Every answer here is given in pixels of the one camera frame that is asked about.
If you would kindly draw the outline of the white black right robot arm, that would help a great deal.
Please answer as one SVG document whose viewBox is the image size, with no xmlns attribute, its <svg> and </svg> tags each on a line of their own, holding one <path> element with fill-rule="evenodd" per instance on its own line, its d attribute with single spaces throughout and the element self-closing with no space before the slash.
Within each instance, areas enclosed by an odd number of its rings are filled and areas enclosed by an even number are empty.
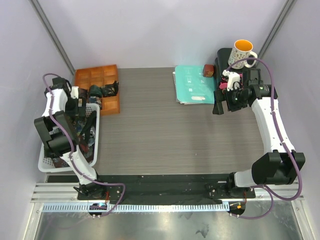
<svg viewBox="0 0 320 240">
<path fill-rule="evenodd" d="M 293 201 L 302 193 L 301 169 L 306 162 L 304 153 L 297 152 L 290 142 L 279 112 L 278 96 L 270 84 L 253 84 L 245 88 L 217 89 L 214 92 L 213 114 L 223 114 L 222 102 L 231 112 L 250 107 L 254 113 L 264 147 L 264 154 L 245 171 L 229 174 L 225 190 L 232 198 L 240 198 L 254 187 L 262 187 L 273 196 Z M 271 185 L 291 185 L 298 181 L 292 197 L 273 191 Z"/>
</svg>

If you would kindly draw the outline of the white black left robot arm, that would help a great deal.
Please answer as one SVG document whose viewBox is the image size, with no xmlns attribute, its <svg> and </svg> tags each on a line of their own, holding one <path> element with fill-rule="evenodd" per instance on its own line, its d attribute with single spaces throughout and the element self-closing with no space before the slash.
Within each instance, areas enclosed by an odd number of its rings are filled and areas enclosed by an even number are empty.
<svg viewBox="0 0 320 240">
<path fill-rule="evenodd" d="M 45 111 L 34 120 L 34 126 L 43 144 L 43 157 L 55 168 L 69 167 L 77 176 L 80 196 L 100 200 L 107 192 L 93 168 L 97 160 L 97 134 L 100 112 L 87 111 L 87 100 L 79 88 L 57 74 L 47 85 Z"/>
</svg>

